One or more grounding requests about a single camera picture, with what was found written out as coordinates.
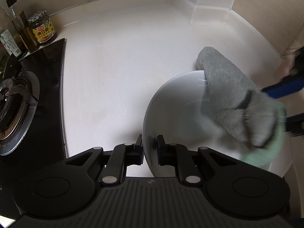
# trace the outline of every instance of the white countertop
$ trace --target white countertop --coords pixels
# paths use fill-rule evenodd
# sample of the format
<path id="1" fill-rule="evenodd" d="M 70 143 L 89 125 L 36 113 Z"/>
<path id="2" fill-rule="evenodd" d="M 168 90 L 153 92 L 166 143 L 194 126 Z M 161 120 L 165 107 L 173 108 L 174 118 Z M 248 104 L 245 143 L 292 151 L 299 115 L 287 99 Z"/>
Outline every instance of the white countertop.
<path id="1" fill-rule="evenodd" d="M 69 156 L 135 142 L 154 93 L 170 78 L 195 70 L 204 46 L 219 50 L 261 86 L 274 83 L 272 74 L 280 64 L 270 46 L 259 52 L 230 24 L 190 23 L 168 4 L 103 13 L 57 31 L 58 38 L 66 38 L 63 121 Z M 128 167 L 127 175 L 151 172 L 144 162 Z"/>

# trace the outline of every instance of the jar lid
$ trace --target jar lid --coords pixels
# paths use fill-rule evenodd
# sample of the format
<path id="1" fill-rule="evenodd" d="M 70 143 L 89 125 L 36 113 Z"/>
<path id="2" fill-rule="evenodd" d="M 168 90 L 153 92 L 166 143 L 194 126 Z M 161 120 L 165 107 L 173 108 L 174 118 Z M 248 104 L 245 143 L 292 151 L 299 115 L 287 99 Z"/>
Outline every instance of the jar lid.
<path id="1" fill-rule="evenodd" d="M 46 13 L 47 13 L 47 10 L 45 8 L 40 9 L 28 19 L 28 22 L 29 23 L 34 22 L 34 21 L 38 20 L 39 18 L 41 18 L 42 16 L 44 16 Z"/>

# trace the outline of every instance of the glass bottle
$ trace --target glass bottle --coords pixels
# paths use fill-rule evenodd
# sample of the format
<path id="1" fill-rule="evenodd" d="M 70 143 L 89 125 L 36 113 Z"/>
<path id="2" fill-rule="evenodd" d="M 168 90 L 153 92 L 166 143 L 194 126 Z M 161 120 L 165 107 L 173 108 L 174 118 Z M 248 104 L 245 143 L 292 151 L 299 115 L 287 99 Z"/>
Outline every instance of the glass bottle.
<path id="1" fill-rule="evenodd" d="M 0 76 L 2 76 L 2 73 L 5 69 L 5 65 L 7 60 L 9 59 L 9 53 L 7 50 L 4 48 L 2 44 L 0 44 Z"/>
<path id="2" fill-rule="evenodd" d="M 14 54 L 17 59 L 24 57 L 27 49 L 19 37 L 14 25 L 5 11 L 0 7 L 0 41 L 8 54 Z"/>
<path id="3" fill-rule="evenodd" d="M 18 6 L 17 0 L 6 0 L 6 3 L 9 7 L 11 21 L 29 52 L 33 53 L 38 50 L 38 42 L 32 30 L 29 28 L 29 22 L 27 21 L 24 11 Z"/>

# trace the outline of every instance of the jar label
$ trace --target jar label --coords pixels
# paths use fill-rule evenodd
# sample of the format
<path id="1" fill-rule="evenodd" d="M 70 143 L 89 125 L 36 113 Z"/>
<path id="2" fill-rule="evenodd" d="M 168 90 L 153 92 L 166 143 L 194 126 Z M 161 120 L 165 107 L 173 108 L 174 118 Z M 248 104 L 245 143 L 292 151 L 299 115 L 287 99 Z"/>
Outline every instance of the jar label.
<path id="1" fill-rule="evenodd" d="M 41 26 L 33 29 L 33 33 L 35 34 L 38 42 L 43 43 L 49 40 L 55 34 L 55 29 L 51 20 L 48 19 Z"/>
<path id="2" fill-rule="evenodd" d="M 9 55 L 14 54 L 15 56 L 19 56 L 21 54 L 21 50 L 19 49 L 8 29 L 0 34 L 0 41 Z"/>

